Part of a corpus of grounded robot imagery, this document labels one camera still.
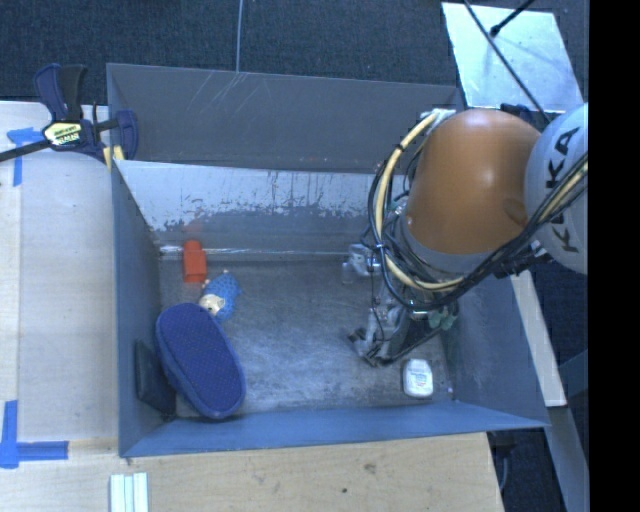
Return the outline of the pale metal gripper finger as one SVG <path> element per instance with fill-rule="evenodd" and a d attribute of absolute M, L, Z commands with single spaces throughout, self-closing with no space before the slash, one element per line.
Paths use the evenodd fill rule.
<path fill-rule="evenodd" d="M 379 327 L 359 327 L 347 335 L 356 354 L 372 367 L 390 365 L 389 342 L 385 331 Z"/>
<path fill-rule="evenodd" d="M 382 267 L 379 255 L 360 243 L 348 247 L 346 260 L 341 267 L 341 282 L 354 284 L 360 279 L 381 279 Z"/>

